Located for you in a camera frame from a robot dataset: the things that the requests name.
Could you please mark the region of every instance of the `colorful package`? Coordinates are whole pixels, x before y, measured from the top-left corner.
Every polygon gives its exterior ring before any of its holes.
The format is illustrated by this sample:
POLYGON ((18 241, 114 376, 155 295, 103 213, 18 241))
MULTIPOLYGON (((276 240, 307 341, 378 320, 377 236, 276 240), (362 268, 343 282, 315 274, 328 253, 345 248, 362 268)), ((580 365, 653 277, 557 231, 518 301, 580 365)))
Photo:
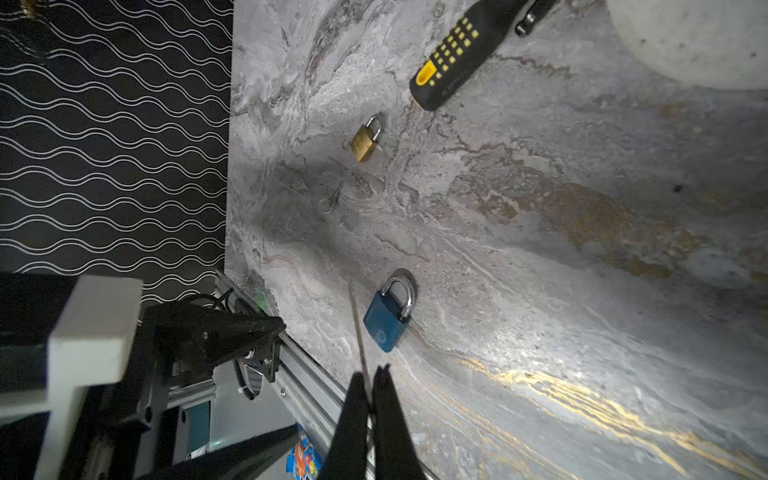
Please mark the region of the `colorful package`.
POLYGON ((293 472, 296 480, 316 480, 322 467, 323 458, 315 450, 310 437, 299 426, 299 442, 288 454, 286 472, 293 472))

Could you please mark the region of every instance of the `padlock shackle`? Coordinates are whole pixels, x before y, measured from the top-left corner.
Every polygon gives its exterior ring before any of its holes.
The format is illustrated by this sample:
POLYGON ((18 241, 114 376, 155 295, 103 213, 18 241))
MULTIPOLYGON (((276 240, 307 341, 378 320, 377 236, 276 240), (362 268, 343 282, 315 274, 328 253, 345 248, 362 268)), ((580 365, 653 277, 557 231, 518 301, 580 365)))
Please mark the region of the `padlock shackle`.
POLYGON ((411 310, 413 310, 413 304, 416 302, 416 293, 411 284, 411 280, 408 280, 404 276, 395 275, 391 276, 382 287, 382 296, 386 296, 386 293, 389 292, 389 288, 394 282, 400 282, 406 288, 406 293, 408 294, 406 304, 400 312, 400 319, 406 319, 410 316, 411 310))
POLYGON ((378 115, 373 115, 371 118, 368 119, 368 123, 366 124, 366 128, 371 128, 371 123, 376 120, 376 123, 379 124, 379 126, 376 128, 376 133, 373 134, 373 138, 371 140, 377 141, 379 139, 379 134, 382 133, 382 121, 379 120, 378 115))

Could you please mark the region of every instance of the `thin metal rod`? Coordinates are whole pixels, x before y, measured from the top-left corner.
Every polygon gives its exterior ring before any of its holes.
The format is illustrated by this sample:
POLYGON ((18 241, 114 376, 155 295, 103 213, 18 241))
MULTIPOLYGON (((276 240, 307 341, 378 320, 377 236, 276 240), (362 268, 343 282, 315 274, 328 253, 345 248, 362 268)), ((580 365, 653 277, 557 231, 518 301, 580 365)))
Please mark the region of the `thin metal rod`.
POLYGON ((357 313, 357 302, 352 292, 352 282, 348 281, 349 303, 352 305, 352 320, 355 322, 355 332, 357 333, 357 348, 360 350, 360 367, 362 368, 362 386, 366 391, 368 400, 368 410, 373 408, 373 397, 371 396, 371 377, 368 374, 368 364, 366 363, 366 353, 362 348, 362 327, 360 326, 360 315, 357 313))

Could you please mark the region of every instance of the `black patterned wall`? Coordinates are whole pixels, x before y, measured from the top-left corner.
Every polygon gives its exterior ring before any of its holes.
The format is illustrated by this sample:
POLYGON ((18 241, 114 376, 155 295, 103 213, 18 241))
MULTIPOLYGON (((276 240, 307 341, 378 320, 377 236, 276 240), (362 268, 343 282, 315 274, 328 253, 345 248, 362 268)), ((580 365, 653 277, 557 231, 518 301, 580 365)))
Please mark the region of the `black patterned wall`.
POLYGON ((212 292, 230 0, 0 2, 0 269, 212 292))

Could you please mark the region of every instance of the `gray marble table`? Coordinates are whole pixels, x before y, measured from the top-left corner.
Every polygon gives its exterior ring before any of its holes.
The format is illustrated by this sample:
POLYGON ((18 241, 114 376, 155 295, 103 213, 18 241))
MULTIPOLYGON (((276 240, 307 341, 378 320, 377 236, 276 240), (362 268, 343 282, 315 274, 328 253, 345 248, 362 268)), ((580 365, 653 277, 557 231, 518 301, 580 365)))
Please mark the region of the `gray marble table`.
POLYGON ((768 94, 663 78, 564 0, 423 111, 469 5, 235 1, 227 273, 346 385, 348 283, 365 311, 413 272, 365 348, 441 478, 768 478, 768 94))

